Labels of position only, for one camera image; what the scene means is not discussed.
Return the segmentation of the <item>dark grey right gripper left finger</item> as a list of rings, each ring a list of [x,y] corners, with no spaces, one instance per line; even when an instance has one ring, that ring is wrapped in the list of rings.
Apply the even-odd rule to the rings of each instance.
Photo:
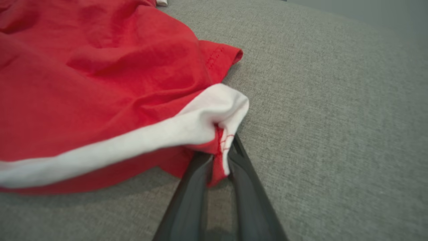
[[[189,163],[152,241],[203,241],[207,219],[207,185],[213,155],[197,152]]]

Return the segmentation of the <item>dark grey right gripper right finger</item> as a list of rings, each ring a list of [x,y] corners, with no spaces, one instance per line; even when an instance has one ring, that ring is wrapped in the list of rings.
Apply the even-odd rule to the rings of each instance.
[[[289,241],[238,135],[228,162],[234,186],[239,241]]]

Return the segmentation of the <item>red shorts white side stripes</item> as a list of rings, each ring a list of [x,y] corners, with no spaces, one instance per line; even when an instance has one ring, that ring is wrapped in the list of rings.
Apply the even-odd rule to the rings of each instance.
[[[155,0],[0,0],[0,193],[182,177],[196,151],[216,184],[249,108],[222,83],[242,54]]]

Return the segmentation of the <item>grey fabric sofa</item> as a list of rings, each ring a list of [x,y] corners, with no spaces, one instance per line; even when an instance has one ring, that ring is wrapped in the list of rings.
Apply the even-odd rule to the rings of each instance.
[[[242,50],[239,137],[292,241],[428,241],[428,49],[281,0],[168,0],[200,40]],[[0,241],[150,241],[178,183],[159,166],[105,188],[0,193]],[[206,240],[234,241],[211,184]]]

